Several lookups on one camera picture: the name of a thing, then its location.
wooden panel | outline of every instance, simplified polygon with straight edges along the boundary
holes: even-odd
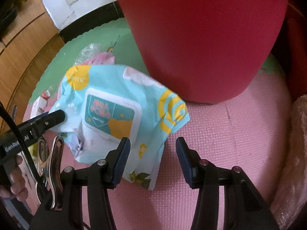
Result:
[[[4,45],[2,42],[0,42],[0,53],[4,50]]]
[[[7,111],[11,113],[13,105],[17,105],[17,124],[22,122],[29,99],[32,96],[32,92],[34,91],[36,84],[40,80],[49,63],[53,60],[64,44],[65,43],[63,42],[62,38],[59,35],[55,35],[41,49],[24,72],[7,106]],[[1,127],[1,133],[6,130],[8,130],[8,126],[4,123]]]
[[[58,33],[47,13],[22,30],[0,55],[0,80],[5,91],[13,93],[17,83],[42,47]]]
[[[18,8],[16,19],[7,27],[2,33],[2,40],[4,44],[9,42],[29,23],[31,23],[38,16],[45,12],[45,7],[41,0],[28,0],[22,2]]]

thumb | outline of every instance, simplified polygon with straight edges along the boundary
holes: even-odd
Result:
[[[0,185],[0,197],[9,198],[11,196],[10,192],[6,190],[2,185]]]

pink package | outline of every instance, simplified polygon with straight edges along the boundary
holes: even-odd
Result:
[[[115,64],[115,56],[111,52],[102,52],[96,55],[94,58],[89,59],[82,64],[85,65],[103,65],[103,64]]]

screw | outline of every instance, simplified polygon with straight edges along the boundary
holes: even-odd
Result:
[[[242,171],[241,167],[239,167],[239,166],[234,166],[232,169],[236,173],[240,173]]]
[[[106,164],[106,160],[105,160],[105,159],[100,159],[100,160],[97,162],[97,164],[98,164],[99,166],[103,166],[103,165]]]
[[[206,159],[200,159],[200,160],[199,160],[199,164],[202,165],[202,166],[206,166],[206,165],[209,164],[209,161],[206,160]]]
[[[70,167],[70,166],[68,166],[68,167],[66,167],[66,168],[64,169],[64,172],[69,173],[69,172],[72,171],[72,170],[73,170],[73,168]]]

teal label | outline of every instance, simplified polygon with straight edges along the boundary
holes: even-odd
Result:
[[[118,139],[129,137],[134,110],[89,94],[86,100],[85,121]]]

